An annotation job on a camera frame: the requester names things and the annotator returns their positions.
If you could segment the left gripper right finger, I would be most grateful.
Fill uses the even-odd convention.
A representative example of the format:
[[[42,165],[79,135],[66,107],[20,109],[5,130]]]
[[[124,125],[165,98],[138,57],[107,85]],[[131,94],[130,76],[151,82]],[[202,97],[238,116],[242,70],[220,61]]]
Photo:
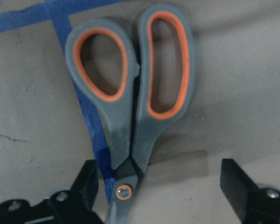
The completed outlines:
[[[256,184],[233,159],[222,159],[220,188],[242,224],[280,224],[280,191]]]

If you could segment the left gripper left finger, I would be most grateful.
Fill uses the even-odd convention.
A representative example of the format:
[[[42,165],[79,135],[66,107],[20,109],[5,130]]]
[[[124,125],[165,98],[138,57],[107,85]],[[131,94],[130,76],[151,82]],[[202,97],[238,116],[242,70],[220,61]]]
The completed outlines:
[[[24,199],[0,203],[0,224],[101,224],[92,210],[97,193],[97,162],[87,160],[69,190],[57,191],[34,206]]]

